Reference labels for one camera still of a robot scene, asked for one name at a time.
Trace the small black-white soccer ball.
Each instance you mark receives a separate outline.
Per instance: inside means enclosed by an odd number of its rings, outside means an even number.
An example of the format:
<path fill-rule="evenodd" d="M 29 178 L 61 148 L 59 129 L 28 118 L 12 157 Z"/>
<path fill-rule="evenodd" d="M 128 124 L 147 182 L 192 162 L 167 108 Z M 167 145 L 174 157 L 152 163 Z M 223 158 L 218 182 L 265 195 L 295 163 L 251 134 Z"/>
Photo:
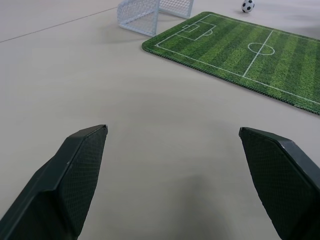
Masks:
<path fill-rule="evenodd" d="M 244 13 L 250 13 L 255 7 L 254 0 L 244 0 L 241 5 L 241 10 Z"/>

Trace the white mini soccer goal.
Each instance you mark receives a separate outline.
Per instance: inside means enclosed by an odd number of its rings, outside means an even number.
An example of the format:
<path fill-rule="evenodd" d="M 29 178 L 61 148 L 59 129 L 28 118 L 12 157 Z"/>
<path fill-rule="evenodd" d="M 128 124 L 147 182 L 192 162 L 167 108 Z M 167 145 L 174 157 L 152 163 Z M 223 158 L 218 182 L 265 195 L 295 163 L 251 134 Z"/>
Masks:
<path fill-rule="evenodd" d="M 117 23 L 123 29 L 154 37 L 159 13 L 188 19 L 193 3 L 194 0 L 123 0 L 117 6 Z"/>

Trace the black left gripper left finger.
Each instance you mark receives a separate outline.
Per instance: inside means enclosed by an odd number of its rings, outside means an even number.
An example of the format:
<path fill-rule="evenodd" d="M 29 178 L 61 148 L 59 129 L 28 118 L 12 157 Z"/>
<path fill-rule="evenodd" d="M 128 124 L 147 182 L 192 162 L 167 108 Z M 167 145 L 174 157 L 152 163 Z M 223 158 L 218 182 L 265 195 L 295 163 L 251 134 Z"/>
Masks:
<path fill-rule="evenodd" d="M 108 127 L 68 136 L 0 219 L 0 240 L 78 240 L 98 183 Z"/>

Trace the green soccer field mat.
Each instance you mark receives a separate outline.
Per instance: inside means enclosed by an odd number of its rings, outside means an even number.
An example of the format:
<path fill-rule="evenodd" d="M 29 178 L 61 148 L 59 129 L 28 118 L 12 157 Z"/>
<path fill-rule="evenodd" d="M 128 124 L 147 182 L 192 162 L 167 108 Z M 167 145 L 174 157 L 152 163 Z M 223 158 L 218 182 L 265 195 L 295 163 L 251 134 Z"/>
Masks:
<path fill-rule="evenodd" d="M 141 47 L 320 116 L 318 39 L 204 11 Z"/>

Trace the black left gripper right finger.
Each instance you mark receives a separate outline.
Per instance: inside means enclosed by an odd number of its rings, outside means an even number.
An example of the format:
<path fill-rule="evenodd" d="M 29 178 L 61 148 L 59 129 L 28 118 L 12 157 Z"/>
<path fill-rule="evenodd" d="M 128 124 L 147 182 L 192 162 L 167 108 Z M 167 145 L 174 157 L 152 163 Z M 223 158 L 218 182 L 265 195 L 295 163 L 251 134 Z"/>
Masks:
<path fill-rule="evenodd" d="M 241 127 L 261 203 L 281 240 L 320 240 L 320 167 L 285 137 Z"/>

